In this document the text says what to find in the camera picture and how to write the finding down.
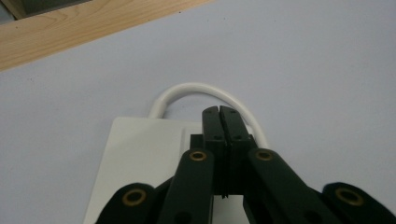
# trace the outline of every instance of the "white cable loop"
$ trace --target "white cable loop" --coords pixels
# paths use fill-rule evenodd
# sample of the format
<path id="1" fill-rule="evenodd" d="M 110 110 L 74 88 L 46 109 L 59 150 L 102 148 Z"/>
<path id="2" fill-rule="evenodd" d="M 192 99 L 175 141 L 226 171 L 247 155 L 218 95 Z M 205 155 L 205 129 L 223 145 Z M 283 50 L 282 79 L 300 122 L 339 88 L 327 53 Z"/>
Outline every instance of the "white cable loop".
<path id="1" fill-rule="evenodd" d="M 258 146 L 268 148 L 268 143 L 265 138 L 264 132 L 259 125 L 259 122 L 254 118 L 253 114 L 248 110 L 248 108 L 227 91 L 207 85 L 205 83 L 190 82 L 179 84 L 169 88 L 168 90 L 163 92 L 163 94 L 161 94 L 160 97 L 158 97 L 157 100 L 154 102 L 148 117 L 150 119 L 161 119 L 168 105 L 170 105 L 175 100 L 194 92 L 201 92 L 215 96 L 220 100 L 226 102 L 227 104 L 231 105 L 242 115 L 242 118 L 253 129 L 253 135 L 256 139 Z"/>

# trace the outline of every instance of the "white table surface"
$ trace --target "white table surface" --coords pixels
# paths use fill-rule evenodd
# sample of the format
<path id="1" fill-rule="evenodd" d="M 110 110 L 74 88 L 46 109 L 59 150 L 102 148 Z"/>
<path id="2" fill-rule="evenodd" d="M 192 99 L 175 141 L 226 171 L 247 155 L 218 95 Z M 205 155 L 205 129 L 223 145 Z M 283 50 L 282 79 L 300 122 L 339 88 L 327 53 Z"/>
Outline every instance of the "white table surface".
<path id="1" fill-rule="evenodd" d="M 308 186 L 396 213 L 396 2 L 219 0 L 0 73 L 0 223 L 81 223 L 112 120 L 186 81 L 239 97 Z"/>

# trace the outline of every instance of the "white cable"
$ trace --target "white cable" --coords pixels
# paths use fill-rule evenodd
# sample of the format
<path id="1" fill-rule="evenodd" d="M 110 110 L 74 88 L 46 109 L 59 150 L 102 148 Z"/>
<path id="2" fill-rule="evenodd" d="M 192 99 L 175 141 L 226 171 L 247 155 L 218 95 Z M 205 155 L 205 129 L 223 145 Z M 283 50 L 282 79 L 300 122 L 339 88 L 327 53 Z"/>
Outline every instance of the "white cable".
<path id="1" fill-rule="evenodd" d="M 194 92 L 201 92 L 215 96 L 220 100 L 226 102 L 227 104 L 231 105 L 242 115 L 242 118 L 244 118 L 247 124 L 250 125 L 250 127 L 253 129 L 253 135 L 256 139 L 258 146 L 269 148 L 264 132 L 259 125 L 259 122 L 256 120 L 256 118 L 254 118 L 248 108 L 245 107 L 242 102 L 233 97 L 227 91 L 207 85 L 205 83 L 190 82 L 179 84 L 169 88 L 168 90 L 163 92 L 163 94 L 161 94 L 160 97 L 158 97 L 157 100 L 154 102 L 148 117 L 150 119 L 161 119 L 168 105 L 170 105 L 175 100 Z"/>

